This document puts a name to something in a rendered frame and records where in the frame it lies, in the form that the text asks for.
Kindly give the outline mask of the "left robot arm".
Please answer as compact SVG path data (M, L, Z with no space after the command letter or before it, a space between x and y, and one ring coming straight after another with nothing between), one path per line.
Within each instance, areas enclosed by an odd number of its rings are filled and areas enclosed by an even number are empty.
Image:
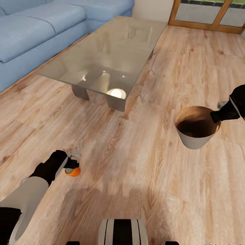
M14 192L0 202L0 245L13 245L23 235L36 209L63 168L79 167L82 154L75 151L56 150Z

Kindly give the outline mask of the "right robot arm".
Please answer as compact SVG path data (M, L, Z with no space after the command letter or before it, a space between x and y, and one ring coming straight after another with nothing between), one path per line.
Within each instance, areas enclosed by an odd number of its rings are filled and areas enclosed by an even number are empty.
M217 103L218 111L210 113L214 123L223 120L238 119L240 116L245 120L245 85L237 87L231 95L229 101Z

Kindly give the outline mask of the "trash can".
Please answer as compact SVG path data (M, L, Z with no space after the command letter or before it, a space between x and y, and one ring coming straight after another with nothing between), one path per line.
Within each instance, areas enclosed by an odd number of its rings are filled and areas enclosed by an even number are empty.
M174 126L184 146L189 149L200 149L220 129L221 120L214 123L210 113L213 110L207 107L191 106L180 110L174 118ZM183 131L189 131L190 136Z

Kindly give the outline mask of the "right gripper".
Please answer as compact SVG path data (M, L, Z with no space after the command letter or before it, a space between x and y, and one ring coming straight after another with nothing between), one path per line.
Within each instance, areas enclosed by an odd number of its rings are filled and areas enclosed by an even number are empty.
M214 123L217 123L218 121L223 121L223 120L231 120L231 119L238 119L240 118L239 113L231 113L226 111L225 106L223 106L220 110L218 111L212 111L210 113L212 120Z

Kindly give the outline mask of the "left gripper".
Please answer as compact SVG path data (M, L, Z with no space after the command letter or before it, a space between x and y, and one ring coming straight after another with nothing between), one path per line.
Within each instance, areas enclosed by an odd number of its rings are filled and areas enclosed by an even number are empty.
M77 160L71 160L70 158L68 159L69 159L69 163L63 168L75 169L79 167L79 163L77 163Z

